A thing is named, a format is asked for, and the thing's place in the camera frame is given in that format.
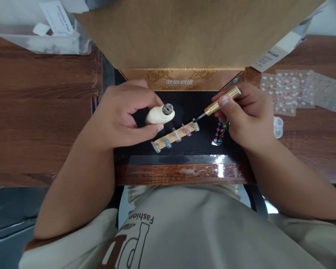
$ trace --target sticker sheet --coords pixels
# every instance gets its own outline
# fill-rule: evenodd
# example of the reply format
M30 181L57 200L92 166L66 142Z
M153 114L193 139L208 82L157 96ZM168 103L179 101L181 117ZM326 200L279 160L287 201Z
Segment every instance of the sticker sheet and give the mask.
M274 74L268 74L268 73L262 73L261 74L261 81L260 81L260 89L263 92L273 94L275 92L275 86L276 86L276 75Z
M310 71L306 78L305 86L302 90L301 99L309 104L315 104L315 79L317 75L315 72Z
M293 79L299 79L297 108L315 108L314 102L306 102L302 100L302 93L310 74L313 74L312 70L276 70L277 78L292 77Z
M224 138L224 133L227 129L227 124L229 124L228 122L226 123L218 123L218 128L217 128L217 132L215 134L215 137L212 140L212 145L214 146L220 146L223 143L223 138Z
M277 78L274 74L261 74L260 89L273 96L274 113L295 116L297 94L294 92L299 81L290 77Z
M315 104L336 112L336 80L315 73Z
M279 106L285 108L298 107L300 80L295 77L276 77L276 97Z

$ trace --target label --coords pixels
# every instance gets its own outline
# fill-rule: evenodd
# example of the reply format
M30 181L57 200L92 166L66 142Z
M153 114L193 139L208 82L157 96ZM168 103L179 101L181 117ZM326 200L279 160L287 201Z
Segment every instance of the label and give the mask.
M74 32L60 1L40 3L51 30L55 35L71 35Z
M273 48L271 48L263 57L257 60L251 67L260 72L272 67L286 55L288 55L299 43L301 36L294 32L288 33Z

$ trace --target white bottle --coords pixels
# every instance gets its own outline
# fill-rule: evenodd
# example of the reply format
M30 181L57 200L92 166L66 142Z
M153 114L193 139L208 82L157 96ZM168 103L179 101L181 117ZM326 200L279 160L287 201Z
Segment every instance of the white bottle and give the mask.
M171 104L156 106L149 111L146 117L146 124L165 124L171 121L174 116L175 112Z

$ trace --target person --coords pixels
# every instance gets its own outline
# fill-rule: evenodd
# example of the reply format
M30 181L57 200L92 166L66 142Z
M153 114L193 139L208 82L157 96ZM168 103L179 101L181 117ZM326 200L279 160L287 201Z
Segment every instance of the person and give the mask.
M113 149L154 138L138 109L163 105L144 80L108 87L74 142L39 212L20 268L336 268L336 189L273 133L271 96L236 84L218 93L221 122L240 144L261 193L279 211L264 219L234 185L129 187L133 207L115 227Z

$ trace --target hand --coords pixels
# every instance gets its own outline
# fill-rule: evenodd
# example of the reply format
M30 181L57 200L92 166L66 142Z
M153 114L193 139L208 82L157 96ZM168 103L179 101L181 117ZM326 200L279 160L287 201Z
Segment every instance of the hand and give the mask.
M101 150L141 143L154 138L163 124L137 128L132 114L138 109L162 105L162 100L143 79L110 86L82 133L90 145Z
M220 110L214 115L221 122L228 119L232 139L248 150L259 150L276 141L271 96L250 83L237 83L234 86L242 92L235 101L231 97L222 96L232 87L212 98L213 101L219 98Z

